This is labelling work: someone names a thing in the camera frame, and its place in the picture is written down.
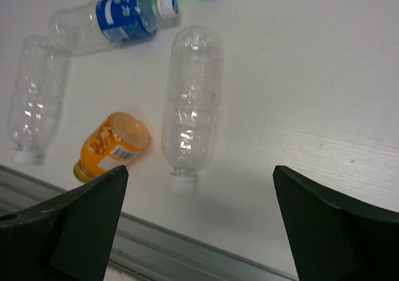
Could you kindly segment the clear unlabelled bottle white cap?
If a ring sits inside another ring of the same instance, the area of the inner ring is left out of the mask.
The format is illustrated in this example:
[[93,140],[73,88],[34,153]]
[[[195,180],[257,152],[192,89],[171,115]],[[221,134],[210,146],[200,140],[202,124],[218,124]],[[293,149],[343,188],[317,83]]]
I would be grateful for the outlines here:
[[192,192],[210,158],[223,64],[223,46],[214,30],[188,26],[176,34],[161,136],[163,156],[172,168],[174,192]]

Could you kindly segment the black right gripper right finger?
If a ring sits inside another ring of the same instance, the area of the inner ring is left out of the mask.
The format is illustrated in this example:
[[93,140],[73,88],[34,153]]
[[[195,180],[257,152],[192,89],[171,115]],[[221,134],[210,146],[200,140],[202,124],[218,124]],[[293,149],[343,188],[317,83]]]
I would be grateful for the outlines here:
[[299,280],[398,280],[398,213],[287,166],[273,181]]

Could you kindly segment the orange juice bottle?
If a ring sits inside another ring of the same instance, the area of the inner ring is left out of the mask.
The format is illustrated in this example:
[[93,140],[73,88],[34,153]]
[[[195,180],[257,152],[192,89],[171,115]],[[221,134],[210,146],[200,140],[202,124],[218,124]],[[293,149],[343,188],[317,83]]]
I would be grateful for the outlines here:
[[77,180],[88,183],[116,166],[131,163],[149,142],[150,134],[141,121],[114,112],[85,140],[73,173]]

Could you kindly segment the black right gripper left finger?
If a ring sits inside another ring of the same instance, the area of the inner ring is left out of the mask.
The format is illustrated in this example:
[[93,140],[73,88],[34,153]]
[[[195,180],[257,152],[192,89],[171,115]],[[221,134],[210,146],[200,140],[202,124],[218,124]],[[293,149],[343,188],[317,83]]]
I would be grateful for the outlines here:
[[117,166],[1,216],[1,280],[103,280],[127,181],[126,167]]

